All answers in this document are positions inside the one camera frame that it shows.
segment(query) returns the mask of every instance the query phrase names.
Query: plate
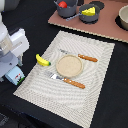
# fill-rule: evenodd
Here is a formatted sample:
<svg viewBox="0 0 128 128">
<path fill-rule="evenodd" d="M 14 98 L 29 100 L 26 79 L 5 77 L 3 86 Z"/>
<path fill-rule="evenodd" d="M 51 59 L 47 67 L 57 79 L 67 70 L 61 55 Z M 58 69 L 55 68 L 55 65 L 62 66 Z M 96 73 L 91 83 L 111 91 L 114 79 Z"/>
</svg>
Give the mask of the plate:
<svg viewBox="0 0 128 128">
<path fill-rule="evenodd" d="M 83 71 L 83 63 L 77 56 L 65 55 L 57 61 L 56 69 L 61 76 L 71 78 Z"/>
</svg>

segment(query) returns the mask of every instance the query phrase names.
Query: yellow banana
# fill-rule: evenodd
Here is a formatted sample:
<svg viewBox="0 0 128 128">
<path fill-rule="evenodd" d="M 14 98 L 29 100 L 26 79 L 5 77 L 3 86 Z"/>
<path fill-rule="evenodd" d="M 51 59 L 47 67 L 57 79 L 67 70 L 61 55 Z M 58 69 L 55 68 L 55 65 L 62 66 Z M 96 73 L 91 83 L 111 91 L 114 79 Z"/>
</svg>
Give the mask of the yellow banana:
<svg viewBox="0 0 128 128">
<path fill-rule="evenodd" d="M 42 65 L 42 66 L 49 66 L 51 65 L 51 63 L 45 59 L 43 59 L 42 57 L 40 57 L 39 54 L 36 54 L 36 59 L 37 59 L 37 62 Z"/>
</svg>

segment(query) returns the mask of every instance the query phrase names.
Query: woven placemat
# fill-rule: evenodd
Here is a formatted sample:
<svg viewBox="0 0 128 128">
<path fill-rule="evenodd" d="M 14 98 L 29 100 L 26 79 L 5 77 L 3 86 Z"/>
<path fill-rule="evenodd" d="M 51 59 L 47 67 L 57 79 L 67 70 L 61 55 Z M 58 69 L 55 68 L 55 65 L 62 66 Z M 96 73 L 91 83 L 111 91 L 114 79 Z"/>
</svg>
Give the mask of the woven placemat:
<svg viewBox="0 0 128 128">
<path fill-rule="evenodd" d="M 84 65 L 83 72 L 72 78 L 84 84 L 85 89 L 44 75 L 46 70 L 58 74 L 55 65 L 58 59 L 64 56 L 58 49 L 98 59 L 96 63 L 81 59 Z M 59 31 L 42 55 L 51 62 L 51 66 L 43 67 L 37 63 L 14 95 L 77 125 L 89 128 L 113 49 L 113 43 Z"/>
</svg>

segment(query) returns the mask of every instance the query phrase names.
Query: wooden fork handle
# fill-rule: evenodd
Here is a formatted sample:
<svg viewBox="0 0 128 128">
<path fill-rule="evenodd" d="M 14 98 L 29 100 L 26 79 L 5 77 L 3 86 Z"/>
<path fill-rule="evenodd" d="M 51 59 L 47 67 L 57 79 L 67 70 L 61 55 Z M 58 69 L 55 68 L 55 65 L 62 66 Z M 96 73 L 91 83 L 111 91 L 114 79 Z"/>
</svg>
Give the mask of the wooden fork handle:
<svg viewBox="0 0 128 128">
<path fill-rule="evenodd" d="M 84 55 L 81 55 L 81 54 L 78 54 L 78 57 L 80 57 L 82 59 L 85 59 L 85 60 L 93 61 L 93 62 L 97 62 L 98 61 L 96 58 L 84 56 Z"/>
<path fill-rule="evenodd" d="M 75 82 L 75 81 L 73 81 L 73 80 L 67 79 L 67 78 L 64 78 L 63 81 L 66 82 L 66 83 L 68 83 L 68 84 L 74 85 L 74 86 L 76 86 L 76 87 L 82 88 L 82 89 L 85 88 L 85 85 L 83 85 L 83 84 L 81 84 L 81 83 L 78 83 L 78 82 Z"/>
</svg>

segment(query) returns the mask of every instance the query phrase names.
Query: table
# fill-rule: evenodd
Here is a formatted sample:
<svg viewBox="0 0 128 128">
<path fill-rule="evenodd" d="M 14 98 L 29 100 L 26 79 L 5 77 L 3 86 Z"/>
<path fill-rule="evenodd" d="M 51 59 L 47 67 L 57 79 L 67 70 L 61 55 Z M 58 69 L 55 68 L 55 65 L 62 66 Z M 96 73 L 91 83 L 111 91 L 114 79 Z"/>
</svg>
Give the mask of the table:
<svg viewBox="0 0 128 128">
<path fill-rule="evenodd" d="M 25 76 L 29 74 L 36 64 L 35 55 L 37 53 L 42 55 L 60 30 L 115 43 L 90 128 L 127 128 L 128 44 L 50 25 L 48 19 L 55 10 L 56 6 L 53 0 L 22 0 L 14 11 L 2 13 L 3 23 L 8 30 L 13 30 L 16 27 L 24 28 L 30 43 L 29 50 L 23 55 L 21 70 Z M 17 87 L 7 79 L 0 83 L 0 104 L 38 119 L 48 124 L 49 127 L 81 128 L 66 119 L 14 96 L 13 93 Z"/>
</svg>

